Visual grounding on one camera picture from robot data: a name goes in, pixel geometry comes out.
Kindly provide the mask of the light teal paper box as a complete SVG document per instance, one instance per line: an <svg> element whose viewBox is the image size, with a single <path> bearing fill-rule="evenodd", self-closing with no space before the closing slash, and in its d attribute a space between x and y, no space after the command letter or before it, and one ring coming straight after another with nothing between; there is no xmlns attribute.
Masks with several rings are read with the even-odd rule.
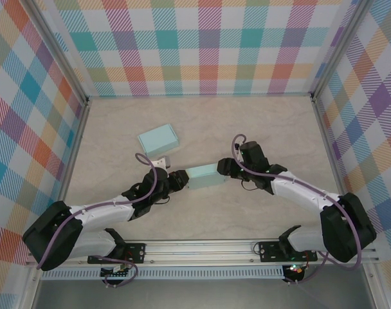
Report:
<svg viewBox="0 0 391 309"><path fill-rule="evenodd" d="M201 189L223 184L226 178L217 171L217 163L186 169L189 189Z"/></svg>
<svg viewBox="0 0 391 309"><path fill-rule="evenodd" d="M179 139L170 124L142 133L138 135L138 140L149 158L179 146Z"/></svg>

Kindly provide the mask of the small electronics board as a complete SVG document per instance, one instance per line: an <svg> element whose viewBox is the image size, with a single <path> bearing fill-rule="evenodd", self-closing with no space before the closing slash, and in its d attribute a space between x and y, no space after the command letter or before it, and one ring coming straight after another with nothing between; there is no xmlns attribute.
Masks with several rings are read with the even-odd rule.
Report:
<svg viewBox="0 0 391 309"><path fill-rule="evenodd" d="M306 270L305 265L292 264L283 266L284 276L285 277L297 277L303 276Z"/></svg>
<svg viewBox="0 0 391 309"><path fill-rule="evenodd" d="M100 277L108 278L121 278L125 279L129 277L129 268L123 267L104 267L100 269Z"/></svg>

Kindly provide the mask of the plaid patterned backdrop panel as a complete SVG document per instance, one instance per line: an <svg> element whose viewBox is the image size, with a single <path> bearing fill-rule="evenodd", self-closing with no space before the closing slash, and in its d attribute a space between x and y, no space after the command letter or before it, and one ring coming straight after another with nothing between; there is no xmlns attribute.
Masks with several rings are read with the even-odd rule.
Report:
<svg viewBox="0 0 391 309"><path fill-rule="evenodd" d="M359 0L33 0L97 97L310 92Z"/></svg>
<svg viewBox="0 0 391 309"><path fill-rule="evenodd" d="M391 308L391 0L353 0L368 12L340 50L318 107L347 191L376 230L383 290Z"/></svg>
<svg viewBox="0 0 391 309"><path fill-rule="evenodd" d="M20 0L0 0L0 309L19 302L26 229L57 199L77 97Z"/></svg>

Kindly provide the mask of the long aluminium mounting rail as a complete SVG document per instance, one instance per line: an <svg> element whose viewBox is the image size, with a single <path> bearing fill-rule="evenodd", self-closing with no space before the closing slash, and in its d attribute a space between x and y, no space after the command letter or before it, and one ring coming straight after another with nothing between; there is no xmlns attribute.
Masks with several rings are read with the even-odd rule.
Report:
<svg viewBox="0 0 391 309"><path fill-rule="evenodd" d="M304 265L306 255L302 254L292 261L281 261L277 257L269 257L269 261L261 262L261 246L259 241L276 241L276 239L213 239L213 240L137 240L128 243L144 243L144 258L139 267L182 267L182 266L246 266L246 265ZM374 245L368 245L361 254L361 263L379 263ZM89 264L87 256L68 259L60 267L108 267L115 264Z"/></svg>

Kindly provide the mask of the aluminium side floor rail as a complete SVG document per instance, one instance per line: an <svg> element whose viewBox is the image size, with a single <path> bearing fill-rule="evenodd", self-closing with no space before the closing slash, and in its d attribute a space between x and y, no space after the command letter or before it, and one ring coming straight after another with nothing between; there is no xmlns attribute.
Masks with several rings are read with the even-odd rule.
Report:
<svg viewBox="0 0 391 309"><path fill-rule="evenodd" d="M327 153L327 157L331 166L331 171L334 176L335 186L338 190L339 197L341 197L345 193L345 191L343 190L343 186L341 185L341 180L338 174L336 162L334 161L333 158L334 153L328 141L327 131L322 122L322 118L320 116L314 98L310 97L310 100L311 100L311 106L313 107L313 111L316 117L316 121L318 123L320 134L322 136L325 151ZM320 213L320 221L322 226L324 242L326 244L334 243L335 241L338 242L354 241L354 235L351 231L350 224L347 221L345 221L342 212L334 204L330 206L325 206L323 208L323 210Z"/></svg>
<svg viewBox="0 0 391 309"><path fill-rule="evenodd" d="M48 209L51 205L53 205L56 201L64 201L66 199L69 185L71 183L71 178L73 175L73 170L75 167L75 163L77 160L77 155L80 149L81 141L83 138L84 130L86 128L89 112L91 109L91 100L86 98L83 102L81 113L80 113L80 121L77 126L77 130L75 132L75 136L73 139L73 143L71 146L71 152L68 157L68 162L65 166L64 172L62 174L62 179L60 182L60 190L56 200L53 200L53 203L48 205Z"/></svg>

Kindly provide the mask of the thin aluminium floor rail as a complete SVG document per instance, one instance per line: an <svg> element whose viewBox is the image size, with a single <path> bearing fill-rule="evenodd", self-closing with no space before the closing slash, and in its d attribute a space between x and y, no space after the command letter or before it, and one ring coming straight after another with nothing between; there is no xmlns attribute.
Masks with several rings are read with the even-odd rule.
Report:
<svg viewBox="0 0 391 309"><path fill-rule="evenodd" d="M311 97L312 93L287 92L287 93L221 93L221 94L181 94L181 95L138 95L138 96L89 96L89 101L98 99L148 99L148 98L214 98L214 97Z"/></svg>

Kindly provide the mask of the grey metal base plate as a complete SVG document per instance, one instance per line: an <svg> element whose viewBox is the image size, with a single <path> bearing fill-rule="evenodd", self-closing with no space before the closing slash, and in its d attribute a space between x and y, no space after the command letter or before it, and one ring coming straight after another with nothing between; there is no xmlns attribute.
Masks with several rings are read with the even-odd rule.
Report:
<svg viewBox="0 0 391 309"><path fill-rule="evenodd" d="M32 309L375 309L362 283L355 291L321 281L151 281L106 288L100 281L43 281Z"/></svg>

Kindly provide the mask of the aluminium frame post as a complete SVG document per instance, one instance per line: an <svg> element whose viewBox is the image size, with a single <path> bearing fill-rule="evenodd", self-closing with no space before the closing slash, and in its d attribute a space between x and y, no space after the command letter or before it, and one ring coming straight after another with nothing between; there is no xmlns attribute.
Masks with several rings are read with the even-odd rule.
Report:
<svg viewBox="0 0 391 309"><path fill-rule="evenodd" d="M332 78L374 0L343 0L310 77L309 95L316 102Z"/></svg>
<svg viewBox="0 0 391 309"><path fill-rule="evenodd" d="M30 16L30 19L43 38L45 45L49 49L53 58L56 60L64 76L67 78L69 85L75 91L76 96L82 101L83 105L88 105L88 95L82 88L82 85L74 73L69 61L67 60L56 36L45 20L42 11L38 7L35 0L19 0L19 2L26 10L26 13Z"/></svg>

